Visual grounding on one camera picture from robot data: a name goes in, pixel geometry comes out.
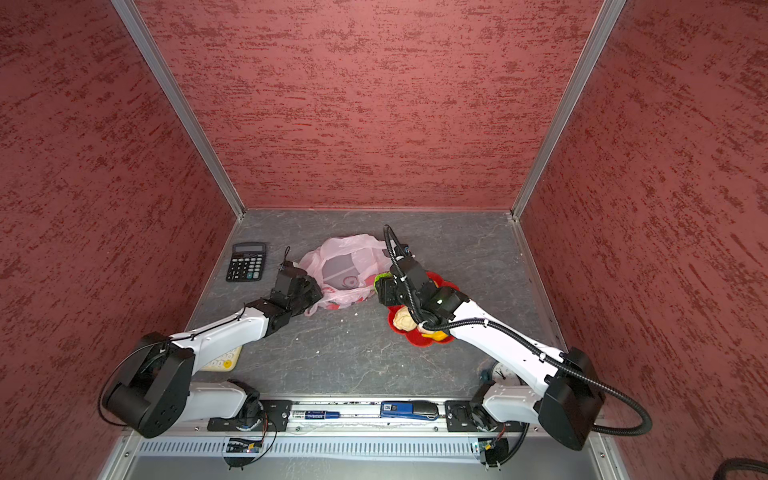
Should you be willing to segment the red flower-shaped plastic bowl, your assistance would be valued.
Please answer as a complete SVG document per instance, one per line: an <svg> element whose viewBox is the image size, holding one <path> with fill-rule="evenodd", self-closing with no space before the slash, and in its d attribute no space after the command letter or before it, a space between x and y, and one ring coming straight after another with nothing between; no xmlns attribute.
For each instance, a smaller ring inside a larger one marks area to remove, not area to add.
<svg viewBox="0 0 768 480"><path fill-rule="evenodd" d="M390 306L390 307L388 308L388 317L387 317L387 322L388 322L388 325L389 325L390 329L391 329L393 332L395 332L395 333L397 333L397 334L399 334L399 335L401 335L401 336L404 336L404 337L406 338L406 340L407 340L407 341L408 341L408 342L409 342L411 345L413 345L413 346L415 346L415 347L419 347L419 348L426 348L426 347L429 347L429 346L431 346L431 345L445 345L445 344L450 344L451 342L453 342L453 341L455 340L455 338L454 338L454 337L452 337L452 336L450 336L450 335L449 335L449 338L448 338L446 341L443 341L443 342L434 342L434 341L432 341L431 339L423 338L423 337L421 336L421 334L420 334L420 331L419 331L418 329L416 329L416 330L413 330L413 331L410 331L410 332L403 332L403 331L398 331L398 330L396 330L396 329L393 327L393 325L392 325L392 320L393 320L394 314L395 314L395 313L396 313L396 312L397 312L397 311L398 311L398 310L399 310L401 307L405 307L405 306L404 306L404 305L397 305L397 306Z"/></svg>

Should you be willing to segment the pink plastic bag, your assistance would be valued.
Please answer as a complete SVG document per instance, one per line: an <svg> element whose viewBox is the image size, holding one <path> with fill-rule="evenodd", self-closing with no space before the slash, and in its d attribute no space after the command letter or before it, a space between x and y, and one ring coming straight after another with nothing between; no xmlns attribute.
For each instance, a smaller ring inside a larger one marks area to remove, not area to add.
<svg viewBox="0 0 768 480"><path fill-rule="evenodd" d="M315 279L322 298L304 315L312 316L318 309L345 309L370 298L376 277L392 266L385 250L384 241L359 234L330 238L305 254L298 266Z"/></svg>

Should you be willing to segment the fake yellow banana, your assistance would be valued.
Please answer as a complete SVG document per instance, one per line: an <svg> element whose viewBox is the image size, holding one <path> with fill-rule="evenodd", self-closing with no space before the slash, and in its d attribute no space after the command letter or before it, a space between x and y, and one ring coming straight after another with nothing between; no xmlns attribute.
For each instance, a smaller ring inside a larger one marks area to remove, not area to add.
<svg viewBox="0 0 768 480"><path fill-rule="evenodd" d="M443 342L449 338L449 335L443 331L421 330L420 334L423 338L431 339L434 342Z"/></svg>

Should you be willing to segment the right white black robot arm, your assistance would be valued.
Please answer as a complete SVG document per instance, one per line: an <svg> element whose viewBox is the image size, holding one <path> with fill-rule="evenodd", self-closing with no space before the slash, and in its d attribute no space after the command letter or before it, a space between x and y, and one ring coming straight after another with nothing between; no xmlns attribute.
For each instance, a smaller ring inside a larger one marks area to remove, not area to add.
<svg viewBox="0 0 768 480"><path fill-rule="evenodd" d="M648 411L629 395L600 381L583 351L563 352L520 333L464 292L437 286L415 259L399 259L389 273L376 278L374 286L382 305L406 308L417 326L476 347L522 381L522 387L512 393L494 384L481 395L480 410L494 421L538 425L571 450L582 449L591 433L637 437L651 431L653 421ZM607 397L631 408L639 424L598 424Z"/></svg>

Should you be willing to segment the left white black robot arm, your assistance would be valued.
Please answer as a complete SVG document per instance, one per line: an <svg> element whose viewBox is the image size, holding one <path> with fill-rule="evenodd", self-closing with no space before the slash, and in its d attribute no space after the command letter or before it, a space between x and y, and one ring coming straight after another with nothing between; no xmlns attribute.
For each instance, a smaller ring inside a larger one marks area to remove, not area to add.
<svg viewBox="0 0 768 480"><path fill-rule="evenodd" d="M286 261L268 297L187 332L145 335L102 387L99 415L148 439L197 420L228 420L239 431L266 428L267 416L254 387L238 380L198 382L194 377L222 355L276 333L321 298L317 281Z"/></svg>

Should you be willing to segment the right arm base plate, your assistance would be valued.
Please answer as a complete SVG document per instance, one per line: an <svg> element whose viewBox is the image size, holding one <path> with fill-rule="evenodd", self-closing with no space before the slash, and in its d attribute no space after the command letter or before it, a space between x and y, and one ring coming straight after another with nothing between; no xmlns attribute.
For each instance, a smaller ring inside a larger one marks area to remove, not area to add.
<svg viewBox="0 0 768 480"><path fill-rule="evenodd" d="M479 403L463 400L448 400L444 403L445 418L449 432L500 433L521 432L524 425L510 421L502 423L494 419Z"/></svg>

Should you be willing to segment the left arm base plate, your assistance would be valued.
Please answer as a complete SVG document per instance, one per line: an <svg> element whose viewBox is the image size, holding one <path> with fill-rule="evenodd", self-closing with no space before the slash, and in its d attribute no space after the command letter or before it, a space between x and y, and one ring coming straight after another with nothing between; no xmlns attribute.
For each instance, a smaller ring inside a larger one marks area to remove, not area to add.
<svg viewBox="0 0 768 480"><path fill-rule="evenodd" d="M255 434L267 426L273 431L285 432L291 416L291 400L261 400L261 419L251 430L238 429L234 419L211 418L206 429L210 432L235 432L236 434Z"/></svg>

